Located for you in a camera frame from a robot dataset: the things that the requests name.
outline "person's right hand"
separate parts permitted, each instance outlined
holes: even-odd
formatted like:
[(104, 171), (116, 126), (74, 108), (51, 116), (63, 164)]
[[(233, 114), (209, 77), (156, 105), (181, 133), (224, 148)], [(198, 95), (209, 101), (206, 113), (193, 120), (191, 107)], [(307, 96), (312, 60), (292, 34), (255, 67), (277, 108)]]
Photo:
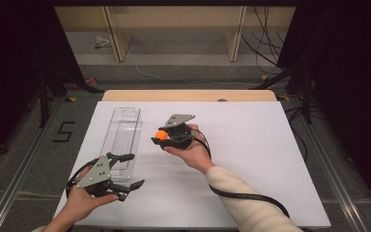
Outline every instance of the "person's right hand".
[[(198, 131), (197, 125), (188, 124), (188, 126), (192, 130), (194, 130), (194, 136), (196, 138), (200, 139), (203, 142), (206, 142), (206, 140), (203, 138), (203, 136)], [(213, 162), (211, 161), (209, 157), (209, 154), (206, 148), (201, 143), (195, 140), (193, 140), (191, 144), (184, 150), (177, 149), (174, 147), (165, 147), (164, 151), (183, 159), (183, 161), (188, 166), (199, 170), (203, 174), (206, 174), (207, 170), (210, 167), (214, 166)]]

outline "floor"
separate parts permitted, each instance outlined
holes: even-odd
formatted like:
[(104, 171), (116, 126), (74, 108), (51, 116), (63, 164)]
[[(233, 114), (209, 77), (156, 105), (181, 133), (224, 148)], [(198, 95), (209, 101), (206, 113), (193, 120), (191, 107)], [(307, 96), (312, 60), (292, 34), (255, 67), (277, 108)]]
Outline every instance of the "floor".
[[(238, 60), (229, 62), (219, 34), (136, 34), (122, 63), (115, 62), (111, 48), (95, 49), (96, 36), (107, 39), (103, 33), (68, 34), (83, 75), (96, 77), (100, 89), (247, 89), (271, 77), (269, 73), (280, 72), (257, 58), (244, 42)], [(271, 35), (275, 46), (282, 46), (279, 36), (283, 40), (283, 34)], [(244, 37), (258, 47), (253, 35)], [(259, 50), (273, 59), (268, 45)], [(271, 89), (285, 99), (280, 101), (285, 109), (300, 106), (301, 95), (286, 96), (286, 82)], [(101, 94), (70, 90), (67, 98), (50, 102), (51, 117), (43, 129), (39, 129), (39, 99), (31, 100), (31, 110), (25, 111), (6, 142), (8, 153), (0, 154), (0, 231), (31, 231), (50, 221), (100, 100)], [(292, 116), (293, 111), (287, 112), (287, 119)], [(371, 231), (369, 188), (347, 159), (324, 113), (314, 107), (311, 118), (308, 125), (301, 115), (294, 117), (292, 126), (332, 224), (315, 231)], [(58, 133), (62, 126), (72, 135), (68, 142), (55, 142), (67, 138)], [(73, 231), (100, 230), (75, 227)]]

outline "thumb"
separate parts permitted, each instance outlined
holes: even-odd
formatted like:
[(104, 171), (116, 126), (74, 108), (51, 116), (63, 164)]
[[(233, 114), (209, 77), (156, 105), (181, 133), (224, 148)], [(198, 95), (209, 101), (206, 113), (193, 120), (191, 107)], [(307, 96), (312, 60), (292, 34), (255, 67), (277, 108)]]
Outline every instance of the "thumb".
[(95, 208), (97, 208), (98, 206), (106, 205), (118, 199), (119, 197), (115, 194), (107, 194), (107, 195), (95, 198), (93, 202), (94, 202)]

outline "person's right arm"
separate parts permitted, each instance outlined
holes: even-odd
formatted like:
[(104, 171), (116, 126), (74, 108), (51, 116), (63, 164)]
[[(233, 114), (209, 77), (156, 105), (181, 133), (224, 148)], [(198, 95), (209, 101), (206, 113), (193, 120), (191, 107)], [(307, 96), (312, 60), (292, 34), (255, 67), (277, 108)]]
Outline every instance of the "person's right arm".
[[(189, 126), (193, 130), (198, 131), (196, 125)], [(197, 131), (195, 132), (195, 136), (205, 141)], [(193, 141), (185, 150), (165, 147), (164, 151), (180, 157), (188, 166), (203, 173), (208, 183), (215, 189), (234, 193), (260, 194), (257, 189), (248, 185), (234, 172), (224, 167), (216, 166), (208, 156), (207, 150), (196, 141)], [(272, 203), (222, 196), (219, 198), (242, 232), (301, 231)]]

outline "human arm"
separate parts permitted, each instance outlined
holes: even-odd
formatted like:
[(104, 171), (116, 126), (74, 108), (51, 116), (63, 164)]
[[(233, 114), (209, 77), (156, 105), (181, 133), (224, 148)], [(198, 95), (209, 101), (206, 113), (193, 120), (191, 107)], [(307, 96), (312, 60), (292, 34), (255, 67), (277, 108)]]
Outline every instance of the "human arm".
[[(85, 168), (80, 176), (84, 176), (90, 167)], [(45, 228), (39, 228), (34, 232), (63, 232), (68, 231), (77, 221), (86, 218), (97, 207), (118, 200), (118, 196), (108, 194), (95, 198), (90, 195), (84, 188), (73, 186), (65, 206), (59, 214)]]
[[(196, 131), (195, 136), (198, 139), (205, 141), (196, 125), (189, 126)], [(205, 174), (208, 183), (215, 189), (233, 193), (260, 194), (236, 173), (215, 165), (204, 146), (196, 141), (184, 150), (173, 147), (165, 147), (164, 150), (180, 157), (188, 166)], [(219, 198), (242, 232), (301, 231), (272, 203), (222, 196)]]

